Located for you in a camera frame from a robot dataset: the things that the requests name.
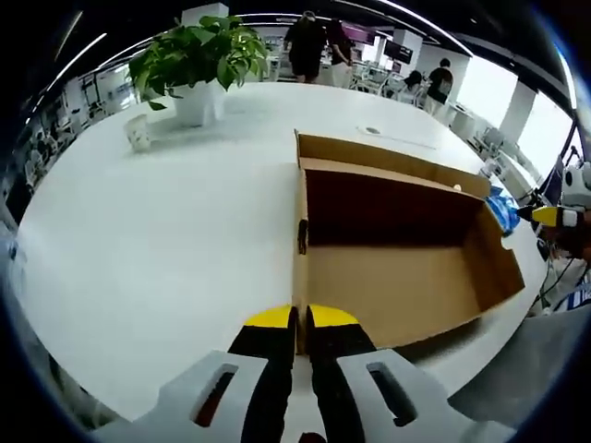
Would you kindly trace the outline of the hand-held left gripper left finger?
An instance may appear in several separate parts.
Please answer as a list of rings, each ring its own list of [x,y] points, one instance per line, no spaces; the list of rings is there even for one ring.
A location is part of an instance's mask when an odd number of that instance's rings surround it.
[[[292,390],[297,308],[250,317],[225,352],[212,351],[162,387],[165,442],[279,442]]]

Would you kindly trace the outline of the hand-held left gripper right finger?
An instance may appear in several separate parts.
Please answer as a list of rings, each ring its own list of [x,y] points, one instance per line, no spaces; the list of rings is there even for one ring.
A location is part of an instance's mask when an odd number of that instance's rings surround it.
[[[442,389],[391,349],[379,350],[351,314],[309,305],[306,351],[329,442],[446,442]]]

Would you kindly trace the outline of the person's right hand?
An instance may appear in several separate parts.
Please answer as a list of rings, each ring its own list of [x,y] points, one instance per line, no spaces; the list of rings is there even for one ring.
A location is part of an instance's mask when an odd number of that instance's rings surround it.
[[[571,257],[590,261],[590,225],[561,227],[554,230],[553,242]]]

